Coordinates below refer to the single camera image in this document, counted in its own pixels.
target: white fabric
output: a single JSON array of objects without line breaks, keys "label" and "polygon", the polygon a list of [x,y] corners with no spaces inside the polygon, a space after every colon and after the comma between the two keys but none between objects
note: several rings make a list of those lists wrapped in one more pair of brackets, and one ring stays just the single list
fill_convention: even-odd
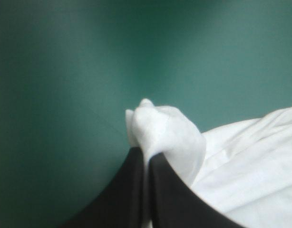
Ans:
[{"label": "white fabric", "polygon": [[143,99],[135,109],[126,110],[127,134],[132,147],[140,146],[145,165],[155,154],[164,154],[182,180],[191,185],[206,152],[205,138],[177,108],[155,107]]},{"label": "white fabric", "polygon": [[292,228],[292,107],[203,133],[191,189],[249,228]]},{"label": "white fabric", "polygon": [[206,147],[192,125],[149,100],[127,111],[129,142],[146,161],[166,152],[192,191],[247,228],[292,228],[292,107],[205,132]]}]

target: white cloth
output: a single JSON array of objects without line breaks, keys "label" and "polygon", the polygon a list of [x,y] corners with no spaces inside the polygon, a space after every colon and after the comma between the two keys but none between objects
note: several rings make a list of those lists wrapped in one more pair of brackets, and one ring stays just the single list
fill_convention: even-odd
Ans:
[{"label": "white cloth", "polygon": [[191,189],[248,228],[292,228],[292,107],[203,133]]},{"label": "white cloth", "polygon": [[164,151],[196,195],[247,228],[292,228],[292,107],[203,134],[176,108],[139,107],[127,132],[147,161]]}]

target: teal wall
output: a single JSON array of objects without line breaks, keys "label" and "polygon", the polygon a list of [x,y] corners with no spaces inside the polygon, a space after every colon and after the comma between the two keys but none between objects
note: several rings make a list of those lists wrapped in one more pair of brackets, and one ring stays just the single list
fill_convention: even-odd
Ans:
[{"label": "teal wall", "polygon": [[201,131],[292,105],[292,0],[0,1],[0,228],[106,186],[147,97]]}]

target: crumpled fabric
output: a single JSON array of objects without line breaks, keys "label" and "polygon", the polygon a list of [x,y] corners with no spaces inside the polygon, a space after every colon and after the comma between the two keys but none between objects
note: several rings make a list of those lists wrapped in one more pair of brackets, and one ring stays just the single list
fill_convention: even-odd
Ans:
[{"label": "crumpled fabric", "polygon": [[[149,100],[142,106],[162,112]],[[140,146],[147,161],[163,151],[196,195],[244,227],[292,228],[292,107],[203,134],[178,109],[163,109],[161,117],[127,111],[129,143]]]},{"label": "crumpled fabric", "polygon": [[292,228],[292,107],[203,133],[191,189],[248,228]]}]

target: white sheet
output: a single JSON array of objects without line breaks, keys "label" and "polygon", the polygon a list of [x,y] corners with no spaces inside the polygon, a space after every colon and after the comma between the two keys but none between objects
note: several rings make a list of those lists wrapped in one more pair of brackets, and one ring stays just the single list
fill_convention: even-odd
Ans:
[{"label": "white sheet", "polygon": [[203,134],[205,161],[191,189],[251,228],[292,228],[292,107]]},{"label": "white sheet", "polygon": [[[160,115],[149,100],[141,106],[148,109],[127,111],[127,132],[131,146],[151,151],[147,160],[169,151],[166,158],[187,185],[245,227],[292,228],[292,107],[200,134],[173,107],[164,106]],[[137,130],[139,116],[144,120]],[[170,137],[174,134],[181,140]]]}]

